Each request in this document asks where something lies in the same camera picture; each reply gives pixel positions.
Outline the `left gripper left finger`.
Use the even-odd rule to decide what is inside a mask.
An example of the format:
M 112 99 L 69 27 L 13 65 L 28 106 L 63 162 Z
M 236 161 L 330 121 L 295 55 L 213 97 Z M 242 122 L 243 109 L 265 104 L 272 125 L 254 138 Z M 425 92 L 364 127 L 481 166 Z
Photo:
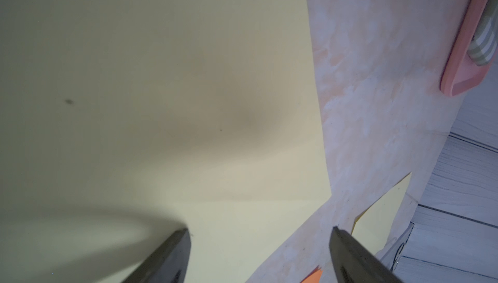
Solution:
M 123 283 L 183 283 L 191 252 L 187 228 L 172 233 Z

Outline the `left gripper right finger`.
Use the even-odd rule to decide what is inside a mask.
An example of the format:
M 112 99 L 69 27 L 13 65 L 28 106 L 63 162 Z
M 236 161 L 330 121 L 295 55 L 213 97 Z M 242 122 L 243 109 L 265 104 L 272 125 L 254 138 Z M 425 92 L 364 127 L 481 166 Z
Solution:
M 350 233 L 333 227 L 329 251 L 339 283 L 402 283 Z

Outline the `yellow paper sheet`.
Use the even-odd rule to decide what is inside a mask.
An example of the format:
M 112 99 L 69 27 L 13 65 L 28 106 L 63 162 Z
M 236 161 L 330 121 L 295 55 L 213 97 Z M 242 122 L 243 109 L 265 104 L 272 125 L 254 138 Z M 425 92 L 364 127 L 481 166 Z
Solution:
M 330 197 L 307 0 L 1 0 L 2 282 L 182 228 L 188 282 L 244 282 Z
M 376 255 L 385 247 L 411 177 L 412 173 L 407 174 L 355 219 L 351 235 L 369 253 Z

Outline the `orange paper sheet back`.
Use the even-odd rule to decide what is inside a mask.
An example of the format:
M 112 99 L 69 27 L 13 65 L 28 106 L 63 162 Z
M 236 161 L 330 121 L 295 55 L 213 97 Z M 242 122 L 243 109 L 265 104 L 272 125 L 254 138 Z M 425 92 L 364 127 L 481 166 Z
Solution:
M 316 267 L 314 270 L 310 272 L 309 275 L 306 276 L 305 279 L 301 281 L 301 283 L 319 283 L 322 277 L 323 271 L 320 267 Z

